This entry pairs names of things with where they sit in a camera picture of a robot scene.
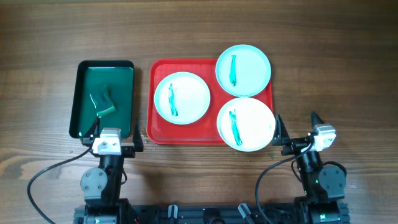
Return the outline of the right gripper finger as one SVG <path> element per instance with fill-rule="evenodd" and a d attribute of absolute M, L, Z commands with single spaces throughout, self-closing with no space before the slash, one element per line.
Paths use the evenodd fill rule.
<path fill-rule="evenodd" d="M 285 128 L 285 124 L 278 114 L 275 117 L 275 130 L 272 138 L 273 146 L 283 146 L 288 145 L 290 143 L 290 136 Z"/>
<path fill-rule="evenodd" d="M 319 115 L 315 111 L 312 111 L 311 112 L 312 127 L 314 128 L 316 125 L 323 124 L 323 123 L 324 123 L 324 121 L 319 117 Z"/>

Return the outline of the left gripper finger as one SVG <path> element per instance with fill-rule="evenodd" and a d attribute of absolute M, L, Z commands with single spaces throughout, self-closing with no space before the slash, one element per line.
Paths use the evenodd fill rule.
<path fill-rule="evenodd" d="M 93 139 L 98 134 L 99 127 L 100 127 L 100 118 L 96 117 L 89 130 L 87 130 L 87 132 L 85 133 L 84 138 Z"/>
<path fill-rule="evenodd" d="M 143 152 L 144 151 L 144 144 L 142 141 L 142 136 L 141 136 L 141 132 L 139 129 L 139 122 L 136 121 L 136 124 L 134 126 L 134 133 L 133 133 L 133 137 L 132 137 L 132 142 L 133 142 L 133 146 L 134 146 L 134 151 L 135 152 Z"/>

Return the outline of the green sponge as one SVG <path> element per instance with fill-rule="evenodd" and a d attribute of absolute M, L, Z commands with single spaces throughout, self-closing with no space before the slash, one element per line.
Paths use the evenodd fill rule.
<path fill-rule="evenodd" d="M 92 89 L 90 91 L 90 98 L 94 104 L 96 115 L 99 118 L 116 110 L 106 85 Z"/>

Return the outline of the white plate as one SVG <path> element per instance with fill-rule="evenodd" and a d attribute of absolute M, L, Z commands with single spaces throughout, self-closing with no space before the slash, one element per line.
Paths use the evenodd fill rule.
<path fill-rule="evenodd" d="M 210 89 L 198 75 L 175 72 L 163 78 L 154 93 L 155 108 L 172 124 L 186 125 L 198 121 L 210 106 Z"/>
<path fill-rule="evenodd" d="M 220 87 L 230 95 L 251 97 L 269 84 L 271 63 L 257 47 L 234 45 L 218 57 L 215 76 Z"/>
<path fill-rule="evenodd" d="M 254 152 L 266 147 L 275 131 L 271 109 L 254 98 L 235 98 L 225 103 L 216 119 L 222 140 L 241 152 Z"/>

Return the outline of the white plate top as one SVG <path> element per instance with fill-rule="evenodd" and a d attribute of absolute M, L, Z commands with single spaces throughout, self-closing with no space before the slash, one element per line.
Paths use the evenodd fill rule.
<path fill-rule="evenodd" d="M 215 76 L 220 87 L 230 95 L 251 97 L 269 84 L 271 63 L 257 47 L 234 45 L 218 57 Z"/>

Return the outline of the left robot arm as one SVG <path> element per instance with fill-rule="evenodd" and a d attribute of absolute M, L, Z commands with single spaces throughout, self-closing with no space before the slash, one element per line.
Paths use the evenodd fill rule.
<path fill-rule="evenodd" d="M 119 128 L 100 128 L 96 118 L 91 128 L 81 139 L 89 152 L 99 158 L 99 166 L 87 170 L 81 177 L 85 207 L 76 209 L 74 223 L 140 223 L 137 212 L 129 200 L 120 197 L 121 186 L 126 181 L 125 158 L 134 158 L 136 152 L 144 150 L 139 127 L 133 134 L 131 146 L 122 146 Z"/>

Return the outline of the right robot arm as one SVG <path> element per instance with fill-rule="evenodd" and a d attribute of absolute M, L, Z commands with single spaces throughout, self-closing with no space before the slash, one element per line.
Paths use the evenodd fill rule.
<path fill-rule="evenodd" d="M 311 112 L 312 131 L 302 138 L 291 138 L 280 115 L 275 117 L 274 146 L 282 146 L 283 156 L 293 156 L 304 196 L 294 199 L 297 223 L 343 223 L 338 201 L 345 197 L 346 168 L 335 161 L 323 162 L 320 153 L 336 138 L 335 128 Z"/>

